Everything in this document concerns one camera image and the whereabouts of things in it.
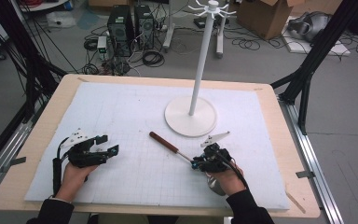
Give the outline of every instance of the person's hand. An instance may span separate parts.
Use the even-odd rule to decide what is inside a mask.
[[[243,171],[240,167],[238,167],[233,162],[231,164],[234,167],[237,167],[237,169],[243,175]],[[235,174],[235,172],[231,169],[225,170],[224,172],[219,172],[219,173],[208,173],[208,175],[216,178],[217,181],[219,181],[220,187],[225,192],[225,194],[228,196],[246,189],[246,187],[243,185],[242,181],[238,178],[238,176]]]
[[[86,176],[88,176],[97,167],[98,165],[78,168],[71,162],[68,162],[65,167],[65,172],[63,173],[63,180],[60,190],[58,191],[55,198],[71,203],[74,200],[77,192],[83,186]]]

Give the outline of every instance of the wooden handle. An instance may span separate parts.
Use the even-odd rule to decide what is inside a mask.
[[[174,147],[173,145],[171,145],[171,143],[165,141],[165,139],[163,139],[162,137],[158,136],[158,134],[150,132],[149,135],[152,138],[156,139],[156,141],[160,142],[163,146],[165,146],[170,151],[172,151],[174,153],[177,153],[179,151],[179,149],[177,147]]]

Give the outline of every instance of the gray floor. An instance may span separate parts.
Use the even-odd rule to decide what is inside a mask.
[[[73,13],[77,26],[52,30],[49,35],[74,67],[80,68],[86,55],[83,37],[92,29],[105,25],[107,19],[84,8],[76,8]],[[174,22],[178,26],[196,28],[191,19],[192,16],[176,17]],[[230,21],[227,28],[238,27],[234,19]],[[42,37],[53,63],[64,70],[73,70],[46,37]],[[163,54],[165,64],[158,68],[140,66],[137,67],[140,74],[130,70],[128,76],[193,79],[201,40],[201,33],[176,30],[172,49]],[[296,71],[306,57],[289,53],[287,48],[275,49],[264,41],[258,43],[259,50],[248,50],[225,39],[224,57],[217,59],[213,53],[213,36],[203,79],[272,83]],[[21,84],[11,61],[0,61],[0,132],[23,102]],[[338,57],[327,57],[316,71],[310,89],[307,130],[344,222],[358,223],[358,53],[355,50],[351,50],[351,56],[342,58],[342,61]],[[35,214],[0,212],[0,223],[25,223]],[[86,223],[86,217],[87,214],[75,214],[71,223]],[[277,223],[326,223],[323,215],[317,219],[274,219]]]

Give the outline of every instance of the round white base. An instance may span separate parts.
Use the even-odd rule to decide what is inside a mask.
[[[202,98],[197,99],[194,115],[190,116],[191,96],[178,97],[165,108],[165,120],[177,133],[187,137],[200,137],[216,126],[214,107]]]

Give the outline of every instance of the wooden table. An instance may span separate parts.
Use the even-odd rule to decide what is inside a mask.
[[[72,102],[77,87],[82,82],[117,83],[193,88],[194,80],[102,77],[67,75],[54,92],[39,121],[34,126],[18,158],[26,157],[26,163],[12,166],[0,185],[0,210],[37,211],[41,203],[26,202],[24,196],[34,178],[38,163],[53,137],[63,114]],[[273,217],[318,217],[320,209],[307,178],[297,178],[304,170],[296,146],[283,117],[273,89],[268,84],[202,81],[202,88],[254,91],[268,128],[271,144],[282,174],[290,209],[283,212],[269,211]],[[163,207],[120,204],[76,204],[77,212],[177,215],[177,216],[232,216],[229,209]]]

